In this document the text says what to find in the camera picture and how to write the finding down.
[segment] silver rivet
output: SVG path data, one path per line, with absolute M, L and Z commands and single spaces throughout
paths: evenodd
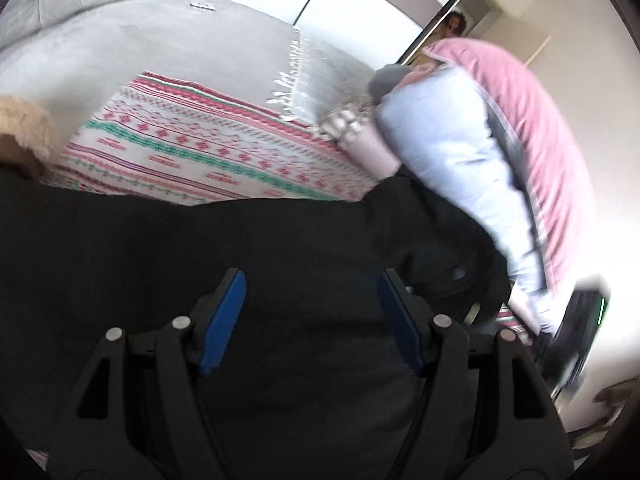
M 440 328 L 449 328 L 451 326 L 451 318 L 446 314 L 436 314 L 433 316 L 433 323 Z
M 117 326 L 114 326 L 113 328 L 108 329 L 107 333 L 104 336 L 107 338 L 108 341 L 117 341 L 122 337 L 122 334 L 124 334 L 122 329 Z
M 513 330 L 509 330 L 508 328 L 503 328 L 500 330 L 500 337 L 509 343 L 513 343 L 516 341 L 516 333 Z
M 191 319 L 189 319 L 189 316 L 178 316 L 171 322 L 171 326 L 176 330 L 184 330 L 190 324 Z

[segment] tan fur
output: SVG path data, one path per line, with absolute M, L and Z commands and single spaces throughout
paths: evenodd
M 65 146 L 49 113 L 19 97 L 0 95 L 1 134 L 12 136 L 43 164 L 52 161 Z

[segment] person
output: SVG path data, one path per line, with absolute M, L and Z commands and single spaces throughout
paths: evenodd
M 454 10 L 445 16 L 444 20 L 442 20 L 436 29 L 429 35 L 423 46 L 430 45 L 431 43 L 435 43 L 439 40 L 444 40 L 445 38 L 459 38 L 465 33 L 465 30 L 465 15 L 462 14 L 462 12 Z M 418 66 L 425 62 L 428 62 L 428 58 L 422 53 L 422 51 L 420 51 L 420 54 L 412 60 L 410 65 Z

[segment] pink pillow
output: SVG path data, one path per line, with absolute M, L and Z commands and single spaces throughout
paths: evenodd
M 465 68 L 484 90 L 498 119 L 492 132 L 504 135 L 511 147 L 506 157 L 512 167 L 521 166 L 545 259 L 547 289 L 558 300 L 568 300 L 578 248 L 588 243 L 595 218 L 593 189 L 569 125 L 533 72 L 502 48 L 451 38 L 423 52 Z

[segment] light blue fabric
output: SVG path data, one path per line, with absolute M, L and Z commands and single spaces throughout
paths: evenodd
M 487 126 L 486 103 L 465 70 L 442 65 L 388 94 L 376 120 L 389 148 L 430 189 L 475 218 L 508 260 L 512 281 L 530 298 L 544 332 L 544 276 L 524 194 Z

